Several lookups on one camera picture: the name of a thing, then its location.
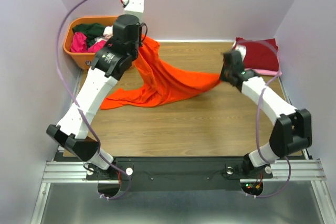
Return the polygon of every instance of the orange basket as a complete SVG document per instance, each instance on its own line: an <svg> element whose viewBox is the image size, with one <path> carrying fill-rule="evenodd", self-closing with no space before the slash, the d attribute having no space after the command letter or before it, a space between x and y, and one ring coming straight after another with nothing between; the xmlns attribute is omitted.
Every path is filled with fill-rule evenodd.
<svg viewBox="0 0 336 224"><path fill-rule="evenodd" d="M66 36L64 44L63 44L64 51L73 58L73 60L76 62L76 64L81 69L89 69L90 64L93 61L93 58L95 56L95 53L94 52L71 52L70 51L72 38L74 36L74 32L72 31L72 28L79 25L79 24L82 24L82 23L87 23L87 24L101 23L103 26L112 26L116 19L117 19L117 16L113 16L113 17L82 17L82 18L78 18L78 19L74 20L68 28L67 36Z"/></svg>

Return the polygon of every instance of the black base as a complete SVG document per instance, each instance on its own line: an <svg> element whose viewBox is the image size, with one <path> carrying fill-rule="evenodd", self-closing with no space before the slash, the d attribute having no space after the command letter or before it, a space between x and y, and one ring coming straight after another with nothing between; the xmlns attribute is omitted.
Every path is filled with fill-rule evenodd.
<svg viewBox="0 0 336 224"><path fill-rule="evenodd" d="M243 157L118 157L116 165L122 170L133 169L132 191L184 191L184 190L241 190L240 179L253 178L262 172L263 178L272 178L264 167L248 176L241 168ZM87 180L117 179L117 174L95 173ZM121 177L121 190L128 184Z"/></svg>

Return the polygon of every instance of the wire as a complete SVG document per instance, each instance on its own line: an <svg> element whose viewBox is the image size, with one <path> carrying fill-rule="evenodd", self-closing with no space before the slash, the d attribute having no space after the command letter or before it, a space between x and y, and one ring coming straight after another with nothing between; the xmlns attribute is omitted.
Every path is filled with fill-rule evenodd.
<svg viewBox="0 0 336 224"><path fill-rule="evenodd" d="M270 79L268 82L266 82L265 84L265 87L262 89L261 91L261 94L259 96L259 100L258 100L258 107L257 107L257 116L256 116L256 144L257 144L257 150L258 150L258 154L259 156L261 157L261 159L266 162L267 164L271 163L270 161L266 160L264 158L264 156L262 155L261 153L261 150L260 150L260 141L259 141L259 121L260 121L260 109L261 109L261 106L263 105L263 95L265 93L265 90L266 88L270 85L270 83L272 83L274 80L276 80L278 77L280 77L281 75L281 70L280 70L280 62L279 62L279 57L278 57L278 53L276 51L276 49L274 48L274 46L272 46L270 43L264 41L264 40L258 40L258 41L253 41L253 40L240 40L240 41L237 41L236 44L237 45L243 45L245 43L249 43L249 42L254 42L254 43L259 43L259 44L262 44L264 45L265 47L267 47L268 49L270 49L273 54L277 57L278 59L278 64L279 64L279 70L278 72L276 73L276 75ZM288 178L284 184L284 186L278 190L277 192L273 193L273 194L269 194L269 195L264 195L264 196L256 196L256 195L250 195L250 194L247 194L247 195L250 195L252 197L255 197L255 198L269 198L269 197L272 197L272 196L275 196L279 193L281 193L287 186L288 186L288 183L289 183L289 180L290 180L290 176L291 176L291 165L290 165L290 162L289 162L289 159L287 157L285 157L285 160L287 161L288 163Z"/></svg>
<svg viewBox="0 0 336 224"><path fill-rule="evenodd" d="M141 26L145 26L145 27L146 27L145 35L144 35L144 37L143 37L143 39L142 39L142 41L141 41L141 42L144 42L144 40L145 40L146 37L147 37L148 27L147 27L147 24L146 24L146 23L142 23Z"/></svg>
<svg viewBox="0 0 336 224"><path fill-rule="evenodd" d="M260 177L260 182L262 181L262 172L260 172L260 174L258 174L257 176L257 180L253 183L253 185L255 185L256 183L258 183L258 180L259 180L259 177Z"/></svg>
<svg viewBox="0 0 336 224"><path fill-rule="evenodd" d="M83 164L84 169L87 170L87 171L89 171L89 172L94 173L95 170L93 168L89 168L89 165L90 165L90 163L84 163Z"/></svg>
<svg viewBox="0 0 336 224"><path fill-rule="evenodd" d="M261 185L261 183L263 182L262 181L262 173L260 173L260 175L261 175L261 179L260 179L260 182L259 182L259 184L258 184L258 187Z"/></svg>
<svg viewBox="0 0 336 224"><path fill-rule="evenodd" d="M119 186L121 186L121 173L118 171L118 182Z"/></svg>
<svg viewBox="0 0 336 224"><path fill-rule="evenodd" d="M121 198L122 196L124 196L131 188L131 185L132 185L132 178L131 176L127 175L127 173L125 171L123 171L122 169L118 168L117 166L113 165L112 163L110 163L103 155L101 155L100 153L100 147L101 147L101 142L100 142L100 139L98 137L98 135L96 134L96 132L93 130L93 128L91 127L90 123L88 122L87 118L85 117L85 115L83 114L83 111L82 109L80 108L80 105L78 104L78 101L76 100L74 94L71 92L70 90L70 87L69 85L67 85L64 77L63 77L63 74L60 70L60 64L59 64L59 54L58 54L58 45L59 45L59 39L60 39L60 35L61 35L61 32L62 32L62 29L64 27L64 24L66 22L66 20L68 19L68 17L71 15L71 13L80 5L82 5L83 3L85 3L86 1L88 0L82 0L81 2L79 2L77 5L75 5L68 13L67 15L64 17L64 19L62 20L59 28L58 28L58 32L57 32L57 37L56 37L56 43L55 43L55 49L56 49L56 70L57 70L57 73L64 85L64 87L66 88L66 90L68 91L68 93L70 94L71 96L71 99L73 101L73 103L77 106L78 108L78 112L80 114L80 116L82 117L85 125L88 127L89 131L92 133L92 135L95 137L95 139L97 140L98 142L98 153L99 153L99 156L101 157L101 159L103 159L109 166L111 166L113 169L121 172L122 174L124 174L127 179L129 180L129 183L128 183L128 186L126 188L126 190L118 195L118 196L114 196L114 197L106 197L105 195L100 195L100 197L103 197L107 200L110 200L110 199L118 199L118 198Z"/></svg>

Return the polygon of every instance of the pink fabric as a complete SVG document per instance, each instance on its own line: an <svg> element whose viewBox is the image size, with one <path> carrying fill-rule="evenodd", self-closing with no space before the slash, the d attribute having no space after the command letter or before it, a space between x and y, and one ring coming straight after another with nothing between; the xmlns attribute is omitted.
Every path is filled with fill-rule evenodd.
<svg viewBox="0 0 336 224"><path fill-rule="evenodd" d="M105 45L105 43L106 41L102 40L98 43L95 43L92 47L87 49L86 36L83 33L78 31L73 35L72 43L70 46L70 51L71 52L97 52Z"/></svg>
<svg viewBox="0 0 336 224"><path fill-rule="evenodd" d="M81 32L76 32L72 38L70 51L71 52L87 52L86 47L87 47L86 36Z"/></svg>
<svg viewBox="0 0 336 224"><path fill-rule="evenodd" d="M97 52L98 50L102 49L105 43L106 43L105 40L95 43L92 47L88 49L88 52Z"/></svg>
<svg viewBox="0 0 336 224"><path fill-rule="evenodd" d="M271 71L271 70L265 70L265 69L253 69L255 70L258 74L262 76L275 76L277 74L277 71Z"/></svg>

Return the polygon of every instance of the orange fabric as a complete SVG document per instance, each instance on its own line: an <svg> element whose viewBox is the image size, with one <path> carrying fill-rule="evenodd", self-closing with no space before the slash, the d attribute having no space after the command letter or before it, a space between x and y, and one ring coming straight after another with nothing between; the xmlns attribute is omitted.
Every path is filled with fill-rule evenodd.
<svg viewBox="0 0 336 224"><path fill-rule="evenodd" d="M194 97L220 83L219 74L185 71L159 59L160 44L146 37L134 64L143 86L136 90L118 89L104 99L101 109L123 105L154 107Z"/></svg>

